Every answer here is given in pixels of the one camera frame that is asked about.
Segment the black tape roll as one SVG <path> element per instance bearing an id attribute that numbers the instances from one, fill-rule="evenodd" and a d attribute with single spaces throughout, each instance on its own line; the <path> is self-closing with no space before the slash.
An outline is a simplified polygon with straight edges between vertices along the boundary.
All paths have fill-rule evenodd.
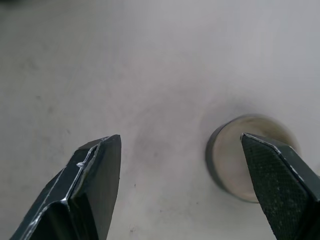
<path id="1" fill-rule="evenodd" d="M 223 123 L 209 137 L 205 163 L 215 184 L 233 197 L 257 204 L 241 143 L 242 133 L 271 138 L 301 153 L 296 137 L 282 123 L 261 114 L 245 114 Z"/>

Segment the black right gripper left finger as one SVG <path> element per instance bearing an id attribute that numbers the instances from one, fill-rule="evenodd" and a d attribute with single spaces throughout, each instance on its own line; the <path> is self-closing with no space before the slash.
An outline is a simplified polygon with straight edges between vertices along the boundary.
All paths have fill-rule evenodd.
<path id="1" fill-rule="evenodd" d="M 79 147 L 9 240 L 106 240 L 119 190 L 121 152 L 118 134 Z"/>

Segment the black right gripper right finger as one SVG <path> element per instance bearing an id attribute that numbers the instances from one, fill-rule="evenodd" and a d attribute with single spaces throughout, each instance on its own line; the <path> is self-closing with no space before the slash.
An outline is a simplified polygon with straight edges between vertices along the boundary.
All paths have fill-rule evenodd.
<path id="1" fill-rule="evenodd" d="M 250 133 L 241 144 L 276 240 L 320 240 L 320 176 L 288 144 Z"/>

